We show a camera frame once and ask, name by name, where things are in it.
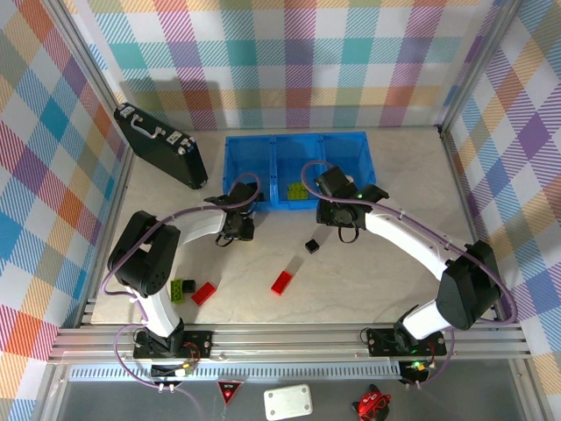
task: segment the metal bracket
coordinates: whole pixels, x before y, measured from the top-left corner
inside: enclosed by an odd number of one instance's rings
[[[444,335],[435,332],[426,339],[419,340],[419,345],[412,353],[405,353],[399,349],[394,340],[393,329],[368,329],[366,331],[368,342],[368,353],[371,357],[430,357],[433,355],[446,355],[446,344]]]
[[[161,352],[158,344],[151,339],[146,331],[139,331],[134,341],[136,345],[132,357],[134,359],[165,359],[169,358],[165,352]],[[193,355],[193,349],[196,348],[199,354]],[[212,349],[212,332],[211,331],[184,331],[183,332],[183,348],[174,356],[176,359],[208,359]]]

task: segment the green block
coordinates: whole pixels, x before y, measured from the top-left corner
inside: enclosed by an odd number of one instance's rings
[[[170,294],[172,303],[183,303],[183,280],[175,279],[172,281],[172,288]]]
[[[307,200],[308,191],[292,190],[288,192],[288,200]]]
[[[306,188],[302,182],[293,182],[288,185],[288,191],[305,191]]]

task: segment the robotic arm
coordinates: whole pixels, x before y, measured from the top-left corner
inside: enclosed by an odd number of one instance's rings
[[[377,203],[388,199],[388,194],[373,185],[358,190],[339,167],[330,168],[316,179],[317,187],[326,196],[354,198]],[[395,341],[406,353],[418,345],[418,341],[434,332],[453,326],[469,329],[473,323],[500,298],[501,290],[474,263],[458,256],[448,245],[437,244],[393,215],[373,209],[365,204],[348,204],[320,200],[316,221],[319,224],[354,228],[380,235],[391,241],[405,253],[422,263],[439,281],[437,297],[406,312],[394,324]],[[450,244],[463,244],[444,235]],[[481,261],[496,274],[499,273],[493,249],[483,241],[465,245],[471,256]]]
[[[255,194],[256,188],[255,183],[246,185],[239,182],[229,195],[210,197],[205,202],[215,205],[242,203]],[[229,242],[234,239],[252,240],[251,207],[252,203],[249,203],[230,210],[193,212],[163,225],[117,271],[118,282],[140,301],[146,316],[146,333],[152,346],[157,347],[160,353],[175,356],[184,343],[183,321],[175,313],[165,288],[177,247],[208,234],[218,234],[217,243],[221,238]],[[132,216],[110,254],[109,270],[156,222],[156,217],[143,210]]]

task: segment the black briefcase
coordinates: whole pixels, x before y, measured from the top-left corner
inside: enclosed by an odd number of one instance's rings
[[[195,140],[146,112],[122,103],[113,113],[134,153],[191,189],[209,177]]]

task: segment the lego brick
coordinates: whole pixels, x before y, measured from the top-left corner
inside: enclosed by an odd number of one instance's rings
[[[313,254],[317,250],[319,250],[319,244],[317,244],[317,241],[315,241],[314,239],[311,239],[306,243],[306,250],[308,250],[310,254]]]
[[[181,290],[181,285],[183,284],[182,279],[174,279],[171,283],[171,290],[169,296],[172,303],[179,304],[183,303],[183,291]]]
[[[288,185],[288,191],[306,191],[302,182],[292,182]]]
[[[308,191],[304,190],[289,190],[288,200],[308,200]]]
[[[274,292],[277,296],[281,296],[291,280],[292,274],[290,274],[286,270],[283,270],[271,287],[272,292]]]
[[[181,289],[183,294],[193,294],[196,291],[196,282],[192,279],[184,279]]]
[[[191,299],[196,303],[196,305],[202,305],[207,301],[212,294],[215,293],[217,289],[210,282],[205,283],[198,291],[196,291]]]

